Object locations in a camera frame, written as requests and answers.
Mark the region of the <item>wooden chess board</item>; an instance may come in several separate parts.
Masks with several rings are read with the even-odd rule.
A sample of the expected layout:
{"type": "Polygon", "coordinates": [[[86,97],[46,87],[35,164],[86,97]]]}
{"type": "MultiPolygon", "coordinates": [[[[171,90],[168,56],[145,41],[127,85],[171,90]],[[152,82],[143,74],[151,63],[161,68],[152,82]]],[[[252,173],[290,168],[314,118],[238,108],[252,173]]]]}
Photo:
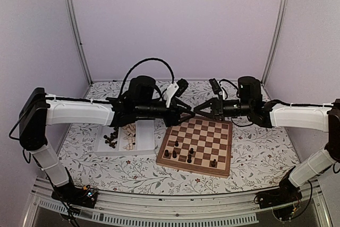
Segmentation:
{"type": "Polygon", "coordinates": [[[156,164],[195,174],[227,178],[230,175],[233,124],[231,121],[213,121],[194,117],[178,126],[167,128],[160,146],[156,164]],[[192,163],[187,162],[193,148],[192,163]],[[165,157],[165,150],[170,156],[165,157]],[[216,167],[211,161],[216,159],[216,167]]]}

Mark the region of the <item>white plastic compartment tray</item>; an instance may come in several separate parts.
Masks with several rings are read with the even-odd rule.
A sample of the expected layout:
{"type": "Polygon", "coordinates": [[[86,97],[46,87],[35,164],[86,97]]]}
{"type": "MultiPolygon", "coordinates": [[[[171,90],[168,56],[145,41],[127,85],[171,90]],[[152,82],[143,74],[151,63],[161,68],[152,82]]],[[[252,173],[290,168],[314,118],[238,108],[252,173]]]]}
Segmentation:
{"type": "Polygon", "coordinates": [[[120,127],[117,138],[110,141],[114,129],[98,129],[93,152],[97,156],[150,155],[155,152],[155,131],[153,120],[136,121],[120,127]]]}

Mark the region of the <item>dark knight chess piece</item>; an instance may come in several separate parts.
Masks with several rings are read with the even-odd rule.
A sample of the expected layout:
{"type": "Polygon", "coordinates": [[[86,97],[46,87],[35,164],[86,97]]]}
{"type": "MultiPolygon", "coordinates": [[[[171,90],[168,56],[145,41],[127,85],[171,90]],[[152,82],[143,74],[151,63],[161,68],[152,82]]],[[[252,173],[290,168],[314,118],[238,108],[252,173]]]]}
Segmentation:
{"type": "Polygon", "coordinates": [[[211,161],[211,167],[216,167],[216,164],[217,164],[216,159],[214,159],[213,161],[211,161]]]}

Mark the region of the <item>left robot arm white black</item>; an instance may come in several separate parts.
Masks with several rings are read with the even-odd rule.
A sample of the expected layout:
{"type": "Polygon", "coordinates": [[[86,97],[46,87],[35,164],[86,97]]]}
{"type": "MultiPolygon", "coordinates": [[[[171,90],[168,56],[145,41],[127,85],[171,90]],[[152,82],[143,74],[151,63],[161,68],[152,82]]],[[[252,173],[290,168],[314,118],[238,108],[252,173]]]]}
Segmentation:
{"type": "Polygon", "coordinates": [[[131,79],[126,92],[105,100],[57,97],[36,88],[22,108],[12,130],[18,129],[16,140],[30,152],[49,177],[58,193],[68,203],[79,198],[67,169],[48,145],[46,126],[89,123],[123,127],[140,120],[162,119],[167,127],[177,126],[194,117],[191,107],[178,99],[188,87],[186,80],[171,82],[165,92],[154,98],[158,89],[154,78],[140,75],[131,79]]]}

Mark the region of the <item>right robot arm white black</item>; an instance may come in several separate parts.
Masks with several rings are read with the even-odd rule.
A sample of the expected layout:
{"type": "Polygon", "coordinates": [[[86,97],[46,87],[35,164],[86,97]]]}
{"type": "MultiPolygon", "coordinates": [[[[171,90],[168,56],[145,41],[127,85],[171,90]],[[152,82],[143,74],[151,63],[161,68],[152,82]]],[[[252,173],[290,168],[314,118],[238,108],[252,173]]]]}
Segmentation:
{"type": "Polygon", "coordinates": [[[251,76],[237,81],[237,99],[228,100],[216,79],[210,79],[214,98],[196,106],[194,112],[212,120],[245,116],[262,128],[290,127],[319,130],[328,133],[328,142],[301,164],[289,170],[275,191],[280,204],[295,195],[295,188],[339,162],[339,99],[330,104],[295,104],[275,99],[263,101],[261,82],[251,76]]]}

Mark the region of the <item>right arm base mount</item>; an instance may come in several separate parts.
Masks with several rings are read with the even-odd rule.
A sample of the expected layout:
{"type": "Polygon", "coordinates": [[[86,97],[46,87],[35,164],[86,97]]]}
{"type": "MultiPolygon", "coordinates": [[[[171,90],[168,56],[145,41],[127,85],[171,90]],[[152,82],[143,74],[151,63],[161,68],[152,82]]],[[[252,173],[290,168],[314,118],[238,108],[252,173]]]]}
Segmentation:
{"type": "Polygon", "coordinates": [[[289,221],[299,209],[301,199],[300,188],[291,184],[285,176],[279,182],[278,188],[256,193],[253,202],[259,205],[260,209],[289,204],[286,207],[274,209],[274,217],[280,221],[289,221]]]}

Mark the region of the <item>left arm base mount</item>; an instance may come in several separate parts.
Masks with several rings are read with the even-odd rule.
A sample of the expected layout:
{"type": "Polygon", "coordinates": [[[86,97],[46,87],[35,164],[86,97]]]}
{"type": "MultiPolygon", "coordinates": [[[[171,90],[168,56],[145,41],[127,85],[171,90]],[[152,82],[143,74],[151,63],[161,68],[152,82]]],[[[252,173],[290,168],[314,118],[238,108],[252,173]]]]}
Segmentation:
{"type": "Polygon", "coordinates": [[[71,204],[86,208],[94,208],[97,202],[98,189],[92,188],[90,185],[85,187],[77,187],[71,177],[68,183],[60,187],[55,186],[50,181],[53,193],[52,198],[61,201],[65,204],[71,204]]]}

